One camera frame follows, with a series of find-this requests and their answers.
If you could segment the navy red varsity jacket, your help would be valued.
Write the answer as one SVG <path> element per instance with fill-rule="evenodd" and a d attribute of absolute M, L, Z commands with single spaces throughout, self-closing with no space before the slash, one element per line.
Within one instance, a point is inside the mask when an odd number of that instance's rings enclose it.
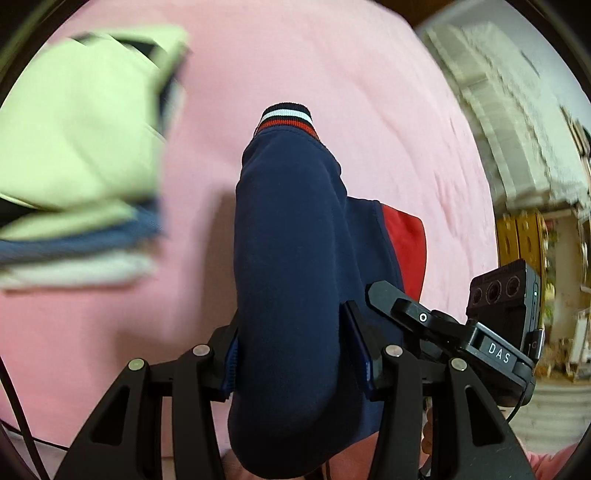
<path fill-rule="evenodd" d="M 263 111 L 235 193 L 229 440 L 253 475 L 297 478 L 379 429 L 383 406 L 363 394 L 342 306 L 356 302 L 379 339 L 402 343 L 402 331 L 370 310 L 366 289 L 384 280 L 420 297 L 425 228 L 349 196 L 310 110 L 297 103 Z"/>

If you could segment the yellow wooden cabinet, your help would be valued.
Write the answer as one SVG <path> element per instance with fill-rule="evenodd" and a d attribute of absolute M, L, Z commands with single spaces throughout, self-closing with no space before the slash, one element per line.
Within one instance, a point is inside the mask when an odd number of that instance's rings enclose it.
<path fill-rule="evenodd" d="M 525 260 L 546 281 L 546 225 L 537 210 L 516 215 L 503 214 L 496 220 L 499 265 Z"/>

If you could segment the white folded garment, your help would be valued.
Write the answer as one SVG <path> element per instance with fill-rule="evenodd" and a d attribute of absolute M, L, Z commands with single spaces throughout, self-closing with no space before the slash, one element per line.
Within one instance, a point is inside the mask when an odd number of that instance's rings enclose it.
<path fill-rule="evenodd" d="M 126 285 L 150 275 L 155 266 L 150 254 L 133 249 L 7 265 L 1 267 L 1 289 L 18 291 Z"/>

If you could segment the blue folded jeans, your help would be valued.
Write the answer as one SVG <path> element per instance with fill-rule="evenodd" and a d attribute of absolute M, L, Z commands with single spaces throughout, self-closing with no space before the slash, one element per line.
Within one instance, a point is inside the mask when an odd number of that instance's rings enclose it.
<path fill-rule="evenodd" d="M 1 265 L 76 257 L 129 248 L 161 233 L 159 202 L 134 205 L 135 217 L 122 224 L 84 234 L 39 241 L 1 241 Z"/>

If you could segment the white lace curtain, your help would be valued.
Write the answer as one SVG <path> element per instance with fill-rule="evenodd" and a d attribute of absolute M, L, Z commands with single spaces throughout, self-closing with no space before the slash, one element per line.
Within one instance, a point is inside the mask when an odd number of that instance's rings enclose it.
<path fill-rule="evenodd" d="M 510 38 L 486 22 L 440 24 L 422 40 L 469 122 L 495 212 L 589 212 L 568 113 Z"/>

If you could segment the pink fleece bed blanket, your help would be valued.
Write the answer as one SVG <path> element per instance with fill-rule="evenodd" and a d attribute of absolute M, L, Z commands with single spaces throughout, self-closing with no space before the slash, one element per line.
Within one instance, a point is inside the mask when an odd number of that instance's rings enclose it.
<path fill-rule="evenodd" d="M 497 264 L 469 123 L 367 1 L 97 2 L 1 107 L 1 354 L 68 445 L 126 356 L 240 320 L 222 445 L 290 474 L 372 435 L 339 307 L 376 280 L 462 315 Z"/>

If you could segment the light green folded garment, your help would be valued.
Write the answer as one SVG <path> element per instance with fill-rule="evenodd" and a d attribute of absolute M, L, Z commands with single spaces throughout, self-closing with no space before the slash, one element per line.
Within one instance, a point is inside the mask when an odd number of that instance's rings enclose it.
<path fill-rule="evenodd" d="M 35 56 L 1 107 L 3 240 L 110 228 L 157 196 L 187 43 L 179 26 L 142 26 L 68 37 Z"/>

